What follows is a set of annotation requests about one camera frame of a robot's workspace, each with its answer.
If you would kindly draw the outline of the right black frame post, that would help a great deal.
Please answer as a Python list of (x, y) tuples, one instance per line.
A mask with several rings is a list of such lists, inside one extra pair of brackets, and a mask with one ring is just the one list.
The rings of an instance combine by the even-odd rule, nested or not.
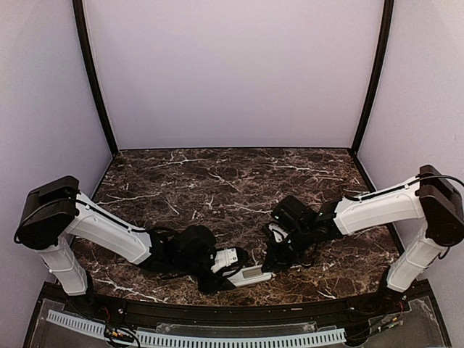
[(368, 89), (366, 91), (365, 101), (362, 106), (360, 119), (357, 124), (355, 137), (350, 148), (350, 153), (353, 157), (357, 157), (358, 155), (373, 109), (376, 93), (378, 90), (378, 85), (381, 79), (381, 72), (384, 66), (384, 59), (389, 41), (389, 33), (392, 24), (393, 12), (394, 0), (385, 0), (383, 5), (381, 24), (378, 34), (378, 42), (376, 44), (376, 52), (373, 60)]

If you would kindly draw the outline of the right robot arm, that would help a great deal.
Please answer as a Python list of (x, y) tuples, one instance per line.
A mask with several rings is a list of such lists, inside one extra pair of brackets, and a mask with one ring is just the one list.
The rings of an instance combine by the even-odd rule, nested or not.
[(262, 270), (278, 272), (300, 263), (310, 247), (342, 239), (377, 225), (401, 220), (424, 222), (413, 242), (387, 270), (385, 287), (370, 299), (370, 308), (386, 314), (398, 302), (398, 293), (441, 253), (463, 241), (463, 199), (453, 186), (455, 178), (424, 165), (405, 182), (358, 196), (324, 203), (318, 211), (295, 196), (282, 199), (263, 231), (268, 237)]

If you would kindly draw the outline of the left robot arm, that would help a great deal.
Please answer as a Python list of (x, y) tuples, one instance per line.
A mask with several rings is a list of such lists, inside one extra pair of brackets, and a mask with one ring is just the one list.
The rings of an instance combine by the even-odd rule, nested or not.
[(217, 249), (211, 230), (190, 225), (138, 228), (94, 204), (70, 175), (33, 189), (27, 195), (14, 242), (40, 254), (65, 292), (87, 316), (102, 311), (102, 299), (91, 290), (91, 279), (67, 243), (68, 235), (98, 244), (149, 272), (193, 276), (199, 291), (214, 294), (235, 285), (224, 270), (238, 261), (238, 250)]

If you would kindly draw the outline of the grey battery cover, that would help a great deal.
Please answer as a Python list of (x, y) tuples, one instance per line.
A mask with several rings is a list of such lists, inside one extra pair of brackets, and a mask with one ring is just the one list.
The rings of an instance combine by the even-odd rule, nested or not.
[(262, 271), (259, 265), (242, 269), (243, 279), (256, 278), (261, 275), (262, 275)]

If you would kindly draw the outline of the left black frame post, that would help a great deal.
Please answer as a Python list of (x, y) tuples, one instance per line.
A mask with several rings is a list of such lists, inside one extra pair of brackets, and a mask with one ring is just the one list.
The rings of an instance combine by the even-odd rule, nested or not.
[(86, 69), (91, 94), (94, 100), (101, 128), (104, 132), (104, 137), (107, 142), (107, 146), (110, 150), (111, 155), (114, 157), (118, 154), (119, 149), (117, 146), (115, 135), (112, 130), (112, 126), (109, 121), (109, 116), (104, 104), (102, 91), (99, 85), (99, 79), (96, 73), (94, 58), (91, 51), (90, 37), (88, 34), (88, 28), (86, 23), (84, 3), (81, 0), (72, 0), (72, 7), (74, 12), (75, 25), (78, 32), (80, 50)]

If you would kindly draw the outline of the white remote control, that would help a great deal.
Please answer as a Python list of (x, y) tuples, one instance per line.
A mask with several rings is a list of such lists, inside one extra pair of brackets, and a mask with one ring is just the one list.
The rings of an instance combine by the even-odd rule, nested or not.
[(263, 272), (261, 265), (255, 265), (253, 267), (242, 268), (235, 274), (229, 272), (226, 276), (228, 280), (238, 288), (269, 281), (273, 277), (273, 273)]

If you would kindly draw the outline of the black frame post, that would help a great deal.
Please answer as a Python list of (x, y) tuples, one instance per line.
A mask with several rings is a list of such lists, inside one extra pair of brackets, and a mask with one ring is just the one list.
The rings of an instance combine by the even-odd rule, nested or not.
[(378, 34), (378, 42), (376, 44), (376, 52), (373, 60), (368, 89), (366, 91), (365, 101), (362, 106), (360, 119), (357, 124), (355, 137), (350, 148), (350, 153), (353, 157), (357, 157), (358, 155), (373, 109), (376, 93), (378, 90), (378, 85), (381, 79), (381, 72), (384, 66), (384, 59), (389, 41), (389, 33), (392, 24), (393, 12), (394, 0), (385, 0), (383, 5), (381, 24)]
[(115, 135), (112, 130), (112, 126), (109, 121), (109, 116), (104, 104), (102, 91), (99, 85), (99, 79), (96, 73), (94, 58), (91, 51), (90, 37), (88, 34), (88, 28), (86, 23), (84, 3), (81, 0), (72, 0), (72, 7), (74, 12), (75, 25), (78, 32), (80, 50), (86, 69), (91, 94), (94, 100), (101, 128), (104, 132), (104, 137), (107, 142), (107, 146), (110, 150), (111, 155), (114, 157), (118, 154), (119, 149), (117, 146)]

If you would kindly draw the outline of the black front rail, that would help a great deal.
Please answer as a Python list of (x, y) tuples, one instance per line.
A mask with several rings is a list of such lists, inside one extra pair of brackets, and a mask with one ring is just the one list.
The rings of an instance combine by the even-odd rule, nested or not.
[(441, 328), (442, 314), (427, 280), (416, 281), (401, 304), (387, 303), (369, 310), (374, 293), (320, 302), (246, 307), (193, 306), (136, 301), (95, 294), (109, 310), (110, 323), (154, 328), (160, 323), (205, 326), (270, 326), (315, 322), (318, 326), (345, 327), (361, 331), (375, 320), (401, 312), (407, 321)]

